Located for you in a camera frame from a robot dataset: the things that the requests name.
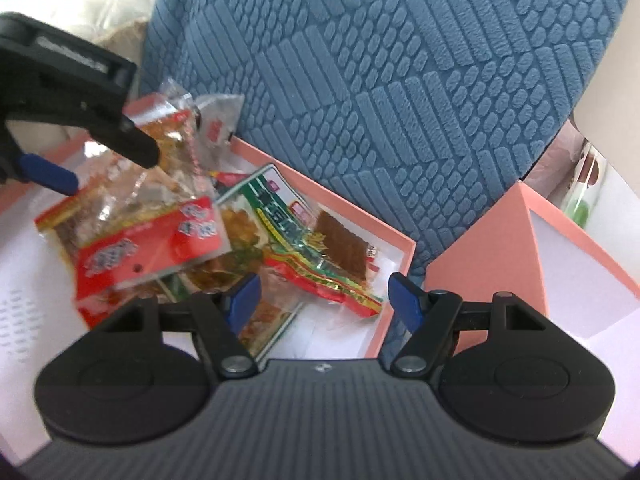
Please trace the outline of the red label snack packet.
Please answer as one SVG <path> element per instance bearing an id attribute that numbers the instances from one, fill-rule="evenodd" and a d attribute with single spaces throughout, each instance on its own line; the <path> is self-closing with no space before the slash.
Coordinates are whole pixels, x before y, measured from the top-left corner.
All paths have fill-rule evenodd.
<path id="1" fill-rule="evenodd" d="M 189 287 L 177 274 L 231 249 L 213 198 L 160 182 L 92 179 L 38 214 L 35 227 L 70 271 L 73 305 L 89 327 L 137 296 L 183 297 Z"/>

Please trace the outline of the clear orange tofu snack packet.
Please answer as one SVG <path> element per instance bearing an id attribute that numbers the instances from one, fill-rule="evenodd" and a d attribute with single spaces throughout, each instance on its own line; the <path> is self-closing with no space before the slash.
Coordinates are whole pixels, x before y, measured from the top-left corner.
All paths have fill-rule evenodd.
<path id="1" fill-rule="evenodd" d="M 107 223 L 130 214 L 139 218 L 164 211 L 194 198 L 214 197 L 196 147 L 199 119 L 190 93 L 168 79 L 132 118 L 156 143 L 158 159 L 153 167 L 143 168 L 94 141 L 86 143 L 82 212 Z"/>

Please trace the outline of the green label snack packet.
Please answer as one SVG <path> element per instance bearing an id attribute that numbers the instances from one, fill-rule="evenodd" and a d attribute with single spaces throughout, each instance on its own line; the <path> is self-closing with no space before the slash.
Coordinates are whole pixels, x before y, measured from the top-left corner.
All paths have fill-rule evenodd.
<path id="1" fill-rule="evenodd" d="M 314 224 L 324 209 L 299 194 L 276 166 L 219 191 L 216 204 L 231 249 L 180 276 L 192 292 L 226 292 L 246 274 L 260 277 L 262 299 L 239 333 L 255 359 L 265 358 L 301 313 L 333 330 L 382 312 L 374 277 L 360 285 L 323 255 Z"/>

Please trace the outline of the brown square snack packet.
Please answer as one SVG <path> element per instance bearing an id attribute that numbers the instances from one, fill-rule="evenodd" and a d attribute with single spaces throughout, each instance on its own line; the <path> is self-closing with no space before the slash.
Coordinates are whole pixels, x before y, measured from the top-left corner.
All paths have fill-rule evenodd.
<path id="1" fill-rule="evenodd" d="M 349 231 L 325 210 L 318 214 L 314 235 L 319 237 L 323 255 L 354 282 L 368 284 L 378 272 L 378 248 Z"/>

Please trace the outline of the pink deep gift box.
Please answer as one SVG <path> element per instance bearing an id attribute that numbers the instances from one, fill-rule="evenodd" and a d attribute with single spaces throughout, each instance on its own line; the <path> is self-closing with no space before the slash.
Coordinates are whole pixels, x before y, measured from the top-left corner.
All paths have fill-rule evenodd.
<path id="1" fill-rule="evenodd" d="M 514 184 L 425 270 L 428 289 L 487 301 L 513 292 L 599 358 L 615 380 L 600 439 L 639 460 L 639 285 L 583 229 Z"/>

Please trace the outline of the pink shallow box lid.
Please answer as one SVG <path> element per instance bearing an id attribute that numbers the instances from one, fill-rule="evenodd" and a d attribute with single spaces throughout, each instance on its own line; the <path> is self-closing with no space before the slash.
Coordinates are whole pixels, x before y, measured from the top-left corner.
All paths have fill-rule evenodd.
<path id="1" fill-rule="evenodd" d="M 215 145 L 190 110 L 146 106 L 144 170 L 86 136 L 58 148 L 79 193 L 24 196 L 1 237 L 1 449 L 49 441 L 34 400 L 48 359 L 104 321 L 142 329 L 132 300 L 175 306 L 232 288 L 224 318 L 255 359 L 361 356 L 390 324 L 387 281 L 414 243 L 240 139 Z"/>

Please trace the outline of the small clear wrapper packet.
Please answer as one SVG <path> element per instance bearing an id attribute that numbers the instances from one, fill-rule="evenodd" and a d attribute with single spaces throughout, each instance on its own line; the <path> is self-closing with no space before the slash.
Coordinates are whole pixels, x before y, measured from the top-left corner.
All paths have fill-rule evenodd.
<path id="1" fill-rule="evenodd" d="M 198 140 L 206 148 L 228 143 L 238 128 L 244 94 L 206 94 L 195 99 L 198 109 Z"/>

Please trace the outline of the green bottle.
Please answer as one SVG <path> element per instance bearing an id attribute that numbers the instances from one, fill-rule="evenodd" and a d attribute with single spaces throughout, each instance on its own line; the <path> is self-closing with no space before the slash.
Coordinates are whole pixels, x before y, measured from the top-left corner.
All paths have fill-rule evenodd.
<path id="1" fill-rule="evenodd" d="M 581 228 L 587 225 L 597 205 L 607 169 L 605 157 L 590 142 L 586 142 L 561 203 L 564 214 Z"/>

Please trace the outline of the blue textured cushion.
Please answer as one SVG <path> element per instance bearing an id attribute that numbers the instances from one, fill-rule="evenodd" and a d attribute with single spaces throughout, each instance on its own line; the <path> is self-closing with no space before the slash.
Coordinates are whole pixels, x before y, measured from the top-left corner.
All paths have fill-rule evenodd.
<path id="1" fill-rule="evenodd" d="M 540 159 L 628 0 L 155 0 L 143 92 L 239 93 L 240 137 L 416 242 L 410 278 Z"/>

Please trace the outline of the cream folding chair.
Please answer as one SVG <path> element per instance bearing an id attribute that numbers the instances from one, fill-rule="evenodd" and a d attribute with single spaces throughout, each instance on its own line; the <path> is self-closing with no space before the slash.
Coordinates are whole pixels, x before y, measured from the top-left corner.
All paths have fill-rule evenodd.
<path id="1" fill-rule="evenodd" d="M 574 110 L 580 133 L 632 187 L 639 186 L 639 0 L 629 0 Z"/>

